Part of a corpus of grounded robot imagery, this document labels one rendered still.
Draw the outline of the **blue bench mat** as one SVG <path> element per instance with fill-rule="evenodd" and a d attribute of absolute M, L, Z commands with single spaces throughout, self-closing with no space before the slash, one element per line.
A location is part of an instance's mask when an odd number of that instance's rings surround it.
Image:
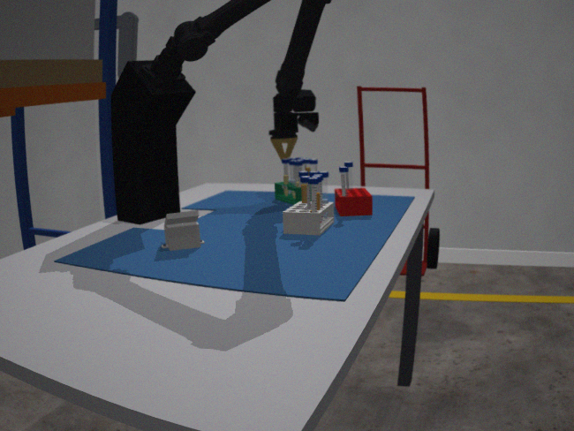
<path fill-rule="evenodd" d="M 320 236 L 283 234 L 293 205 L 275 192 L 224 191 L 181 209 L 198 218 L 201 247 L 163 248 L 164 230 L 131 228 L 54 262 L 209 288 L 345 301 L 415 197 L 373 196 L 373 215 L 340 216 Z"/>

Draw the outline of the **green test tube rack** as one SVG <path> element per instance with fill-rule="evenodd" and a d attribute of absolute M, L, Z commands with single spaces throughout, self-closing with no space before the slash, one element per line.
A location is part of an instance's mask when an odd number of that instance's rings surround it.
<path fill-rule="evenodd" d="M 279 184 L 281 183 L 281 184 Z M 296 203 L 302 201 L 301 198 L 301 187 L 291 186 L 291 183 L 288 185 L 282 184 L 283 182 L 275 183 L 275 197 L 276 200 L 280 200 L 283 202 L 290 203 L 295 205 Z M 293 199 L 292 194 L 288 194 L 288 196 L 284 195 L 283 189 L 294 191 L 296 194 L 296 199 Z"/>

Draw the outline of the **red tube rack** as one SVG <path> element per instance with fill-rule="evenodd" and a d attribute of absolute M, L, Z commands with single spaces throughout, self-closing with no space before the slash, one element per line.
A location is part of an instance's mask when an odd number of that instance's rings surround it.
<path fill-rule="evenodd" d="M 353 190 L 348 190 L 349 193 L 348 197 L 342 196 L 341 192 L 342 189 L 335 189 L 335 206 L 340 216 L 373 215 L 373 196 L 366 190 L 366 188 L 353 188 Z M 339 199 L 337 198 L 337 194 L 339 196 Z M 339 212 L 339 201 L 340 201 L 340 212 Z"/>

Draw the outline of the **white tube rack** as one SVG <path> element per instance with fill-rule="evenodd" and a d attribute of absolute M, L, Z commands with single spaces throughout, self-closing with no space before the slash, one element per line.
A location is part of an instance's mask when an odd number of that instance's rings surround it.
<path fill-rule="evenodd" d="M 322 205 L 323 207 L 315 213 L 311 213 L 310 209 L 304 210 L 302 201 L 284 210 L 283 234 L 320 236 L 331 224 L 334 223 L 334 202 Z M 328 218 L 323 217 L 323 221 L 320 223 L 320 217 L 326 212 L 329 212 Z"/>

